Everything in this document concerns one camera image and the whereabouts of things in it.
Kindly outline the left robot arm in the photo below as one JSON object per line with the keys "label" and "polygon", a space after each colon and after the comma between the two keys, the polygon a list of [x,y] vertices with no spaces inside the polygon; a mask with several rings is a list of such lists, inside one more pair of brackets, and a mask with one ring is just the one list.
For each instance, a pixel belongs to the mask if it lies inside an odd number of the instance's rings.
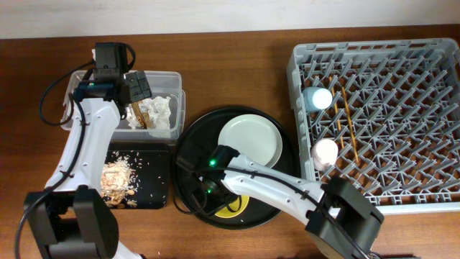
{"label": "left robot arm", "polygon": [[15,236],[28,224],[43,258],[139,258],[119,239],[116,217],[101,197],[109,144],[126,107],[152,95],[136,54],[122,42],[96,44],[82,81],[69,92],[72,124],[57,168],[43,191],[29,192]]}

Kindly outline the pink cup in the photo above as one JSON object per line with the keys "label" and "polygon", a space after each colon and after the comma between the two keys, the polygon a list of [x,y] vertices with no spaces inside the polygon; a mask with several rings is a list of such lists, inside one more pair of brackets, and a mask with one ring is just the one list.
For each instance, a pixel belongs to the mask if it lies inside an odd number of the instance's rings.
{"label": "pink cup", "polygon": [[330,139],[319,140],[310,150],[313,166],[318,171],[324,171],[329,166],[335,165],[339,147]]}

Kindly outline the gold snack wrapper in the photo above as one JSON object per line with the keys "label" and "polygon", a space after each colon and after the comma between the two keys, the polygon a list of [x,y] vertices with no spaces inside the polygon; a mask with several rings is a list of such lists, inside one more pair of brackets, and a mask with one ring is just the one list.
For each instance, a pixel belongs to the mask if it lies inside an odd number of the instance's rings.
{"label": "gold snack wrapper", "polygon": [[147,105],[143,101],[134,102],[132,109],[137,121],[143,129],[152,129],[152,121],[150,119]]}

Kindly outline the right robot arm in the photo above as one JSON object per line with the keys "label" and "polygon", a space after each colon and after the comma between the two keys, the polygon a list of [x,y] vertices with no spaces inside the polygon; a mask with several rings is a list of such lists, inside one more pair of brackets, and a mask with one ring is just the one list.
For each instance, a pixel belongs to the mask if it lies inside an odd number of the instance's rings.
{"label": "right robot arm", "polygon": [[211,216],[243,196],[296,218],[327,258],[379,258],[372,246],[384,222],[382,213],[340,177],[308,181],[254,162],[232,147],[209,155],[196,150],[177,155],[175,164],[197,180],[191,194],[199,214]]}

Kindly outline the grey plate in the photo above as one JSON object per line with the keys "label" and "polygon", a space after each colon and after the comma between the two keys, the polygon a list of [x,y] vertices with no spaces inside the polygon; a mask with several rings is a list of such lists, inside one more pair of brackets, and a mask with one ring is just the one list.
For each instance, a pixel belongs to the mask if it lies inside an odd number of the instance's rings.
{"label": "grey plate", "polygon": [[230,119],[219,133],[218,144],[232,147],[268,168],[278,162],[282,153],[279,129],[266,117],[256,114]]}

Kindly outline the white napkin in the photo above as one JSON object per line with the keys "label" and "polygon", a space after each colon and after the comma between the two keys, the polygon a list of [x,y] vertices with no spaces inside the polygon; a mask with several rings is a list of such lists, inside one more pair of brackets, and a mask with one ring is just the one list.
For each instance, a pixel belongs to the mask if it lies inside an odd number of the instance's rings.
{"label": "white napkin", "polygon": [[[170,97],[156,96],[153,99],[147,98],[142,101],[147,105],[149,117],[152,121],[152,129],[150,130],[170,129]],[[133,130],[142,128],[134,115],[132,104],[126,108],[126,120]]]}

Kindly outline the yellow bowl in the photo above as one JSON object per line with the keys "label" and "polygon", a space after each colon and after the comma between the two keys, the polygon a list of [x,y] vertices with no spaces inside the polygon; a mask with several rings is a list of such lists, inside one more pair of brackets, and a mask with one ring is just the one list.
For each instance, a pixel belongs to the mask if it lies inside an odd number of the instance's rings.
{"label": "yellow bowl", "polygon": [[248,203],[248,196],[239,196],[234,202],[225,204],[222,209],[215,213],[215,215],[224,219],[236,217],[246,209]]}

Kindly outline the blue cup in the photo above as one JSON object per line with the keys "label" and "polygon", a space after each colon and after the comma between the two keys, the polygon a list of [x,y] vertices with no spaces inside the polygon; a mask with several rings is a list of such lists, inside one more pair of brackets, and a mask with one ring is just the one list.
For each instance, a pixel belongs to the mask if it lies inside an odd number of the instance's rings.
{"label": "blue cup", "polygon": [[305,110],[307,112],[318,112],[330,107],[333,97],[327,88],[308,87],[302,91]]}

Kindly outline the food scraps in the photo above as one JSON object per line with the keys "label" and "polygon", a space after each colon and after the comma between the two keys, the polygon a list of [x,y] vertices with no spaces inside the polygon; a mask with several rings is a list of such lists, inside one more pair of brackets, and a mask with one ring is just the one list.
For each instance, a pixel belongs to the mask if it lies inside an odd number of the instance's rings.
{"label": "food scraps", "polygon": [[140,179],[132,152],[109,151],[101,175],[101,197],[110,209],[136,209]]}

